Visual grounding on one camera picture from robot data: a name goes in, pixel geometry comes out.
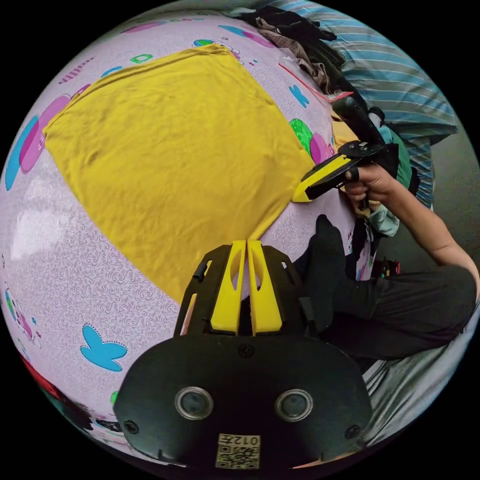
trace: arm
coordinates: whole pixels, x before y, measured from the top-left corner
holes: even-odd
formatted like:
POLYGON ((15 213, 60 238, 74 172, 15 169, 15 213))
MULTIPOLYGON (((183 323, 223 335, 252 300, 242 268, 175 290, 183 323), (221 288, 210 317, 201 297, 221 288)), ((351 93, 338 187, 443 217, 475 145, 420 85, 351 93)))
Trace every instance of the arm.
MULTIPOLYGON (((359 202, 368 196, 369 200, 382 203, 407 227, 416 242, 438 265, 456 265, 467 269, 475 280, 478 300, 479 271, 474 261, 453 239, 445 223, 381 166, 371 164, 359 167, 357 173, 357 180, 345 185, 350 200, 359 202)), ((353 178, 350 171, 345 177, 347 180, 353 178)))
POLYGON ((480 296, 479 271, 470 256, 458 245, 443 220, 422 205, 401 183, 394 181, 384 205, 407 227, 415 241, 438 265, 457 265, 470 271, 480 296))

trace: blue striped fabric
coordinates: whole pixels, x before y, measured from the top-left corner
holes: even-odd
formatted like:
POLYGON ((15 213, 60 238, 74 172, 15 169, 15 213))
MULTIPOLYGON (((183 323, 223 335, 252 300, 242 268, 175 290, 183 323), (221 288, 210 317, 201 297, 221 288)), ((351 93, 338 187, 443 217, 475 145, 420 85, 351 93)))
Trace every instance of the blue striped fabric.
POLYGON ((346 59, 345 78, 370 107, 383 110, 385 121, 404 141, 420 178, 417 198, 430 207, 434 190, 430 147, 458 131, 455 113, 440 89, 394 43, 348 15, 305 0, 264 0, 252 8, 266 5, 318 20, 322 29, 337 36, 330 45, 346 59))

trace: black trousers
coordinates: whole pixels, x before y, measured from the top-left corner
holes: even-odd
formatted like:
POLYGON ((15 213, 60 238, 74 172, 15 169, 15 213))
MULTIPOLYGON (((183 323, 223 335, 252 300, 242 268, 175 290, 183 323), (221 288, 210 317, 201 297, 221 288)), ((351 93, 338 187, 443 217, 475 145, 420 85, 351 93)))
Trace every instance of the black trousers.
POLYGON ((341 308, 334 305, 333 322, 321 338, 353 358, 362 372, 376 360, 402 359, 447 345, 465 328, 476 305, 472 274, 453 265, 357 284, 368 290, 361 299, 368 300, 372 313, 352 314, 358 299, 348 295, 341 308))

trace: gray fabric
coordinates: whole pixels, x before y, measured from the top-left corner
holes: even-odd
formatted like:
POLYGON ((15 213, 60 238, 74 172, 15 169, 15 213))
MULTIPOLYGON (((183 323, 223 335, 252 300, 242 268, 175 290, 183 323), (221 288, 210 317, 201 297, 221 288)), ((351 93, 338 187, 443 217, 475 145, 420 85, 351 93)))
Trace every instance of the gray fabric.
POLYGON ((480 317, 480 302, 463 332, 449 345, 403 360, 378 361, 363 375, 373 417, 355 450, 371 447, 421 415, 455 373, 480 317))

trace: hand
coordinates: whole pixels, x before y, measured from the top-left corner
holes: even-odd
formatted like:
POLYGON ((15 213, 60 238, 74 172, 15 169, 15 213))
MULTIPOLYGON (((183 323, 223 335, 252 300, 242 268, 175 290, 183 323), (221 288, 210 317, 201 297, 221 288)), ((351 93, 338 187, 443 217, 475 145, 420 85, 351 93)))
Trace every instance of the hand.
MULTIPOLYGON (((346 172, 345 178, 352 178, 350 171, 346 172)), ((369 200, 384 204, 392 194, 394 184, 395 179, 381 166, 373 163, 358 167, 358 181, 347 182, 345 192, 354 203, 368 196, 369 200)))

